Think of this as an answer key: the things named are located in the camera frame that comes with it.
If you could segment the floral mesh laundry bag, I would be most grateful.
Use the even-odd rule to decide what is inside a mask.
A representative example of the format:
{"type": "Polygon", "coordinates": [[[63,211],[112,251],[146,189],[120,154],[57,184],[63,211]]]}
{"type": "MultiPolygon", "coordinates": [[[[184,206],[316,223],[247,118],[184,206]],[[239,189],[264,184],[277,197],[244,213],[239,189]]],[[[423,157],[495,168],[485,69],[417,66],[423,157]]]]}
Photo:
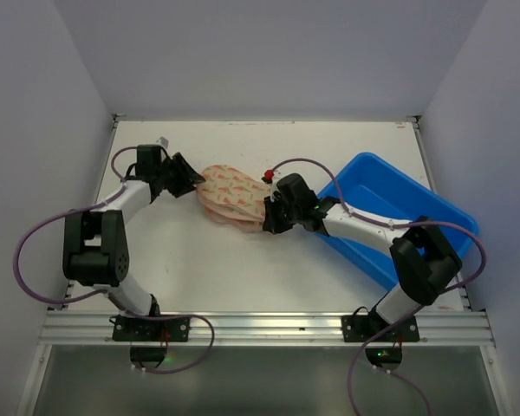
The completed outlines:
{"type": "Polygon", "coordinates": [[[228,165],[207,166],[200,175],[205,181],[197,185],[196,194],[212,221],[242,232],[263,230],[264,199],[270,195],[264,182],[228,165]]]}

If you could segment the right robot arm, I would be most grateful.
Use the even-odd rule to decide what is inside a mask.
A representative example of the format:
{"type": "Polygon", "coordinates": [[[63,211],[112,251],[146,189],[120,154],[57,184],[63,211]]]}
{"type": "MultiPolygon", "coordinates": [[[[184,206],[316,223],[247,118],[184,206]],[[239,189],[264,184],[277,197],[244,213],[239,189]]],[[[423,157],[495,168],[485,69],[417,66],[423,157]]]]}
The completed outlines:
{"type": "Polygon", "coordinates": [[[318,198],[298,173],[280,177],[268,170],[263,182],[270,186],[270,195],[264,199],[264,231],[281,234],[300,225],[391,258],[398,282],[367,314],[367,326],[374,332],[432,305],[462,267],[444,233],[426,218],[416,225],[356,210],[335,197],[318,198]]]}

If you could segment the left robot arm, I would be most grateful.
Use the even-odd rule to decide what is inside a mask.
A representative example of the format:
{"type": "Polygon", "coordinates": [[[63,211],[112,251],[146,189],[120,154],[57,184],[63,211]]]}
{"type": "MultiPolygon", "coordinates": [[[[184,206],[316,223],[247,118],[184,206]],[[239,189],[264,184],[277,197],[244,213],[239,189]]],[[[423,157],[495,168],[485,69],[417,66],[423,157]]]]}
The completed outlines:
{"type": "Polygon", "coordinates": [[[194,192],[205,178],[180,153],[170,156],[159,144],[139,145],[136,160],[124,174],[115,168],[118,190],[95,208],[71,211],[64,221],[62,271],[81,286],[106,295],[124,314],[154,319],[160,315],[155,296],[146,292],[130,273],[126,225],[162,192],[175,198],[194,192]]]}

